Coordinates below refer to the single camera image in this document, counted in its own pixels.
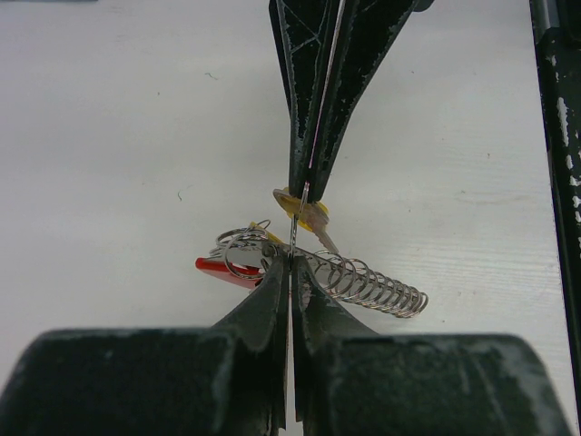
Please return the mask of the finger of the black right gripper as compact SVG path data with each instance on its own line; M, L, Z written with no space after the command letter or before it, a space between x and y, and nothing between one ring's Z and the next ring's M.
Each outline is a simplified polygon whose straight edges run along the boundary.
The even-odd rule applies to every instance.
M309 187L319 200L323 186L315 161L320 113L331 46L340 11L338 1L270 1L269 17L290 116L288 187L300 198Z
M355 107L418 4L413 0L344 4L313 147L310 201L322 198Z

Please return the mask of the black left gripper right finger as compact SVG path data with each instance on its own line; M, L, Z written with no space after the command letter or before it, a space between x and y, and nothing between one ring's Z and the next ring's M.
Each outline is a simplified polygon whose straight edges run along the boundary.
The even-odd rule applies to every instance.
M567 435L544 364L506 334L381 335L291 264L296 417L307 435Z

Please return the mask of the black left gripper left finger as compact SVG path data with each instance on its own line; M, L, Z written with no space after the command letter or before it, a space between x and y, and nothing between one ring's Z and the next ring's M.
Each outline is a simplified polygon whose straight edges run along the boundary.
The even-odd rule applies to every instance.
M1 396L4 435L275 435L286 426L289 266L209 328L53 330Z

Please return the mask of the silver key with yellow tag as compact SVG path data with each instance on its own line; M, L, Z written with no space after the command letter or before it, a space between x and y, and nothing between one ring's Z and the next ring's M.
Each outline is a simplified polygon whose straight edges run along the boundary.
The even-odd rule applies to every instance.
M310 184L306 182L300 197L290 194L288 188L274 189L272 194L281 209L290 217L290 247L294 253L297 247L297 232L301 226L313 233L320 244L332 254L338 254L339 249L327 232L330 222L328 210L321 202L309 203Z

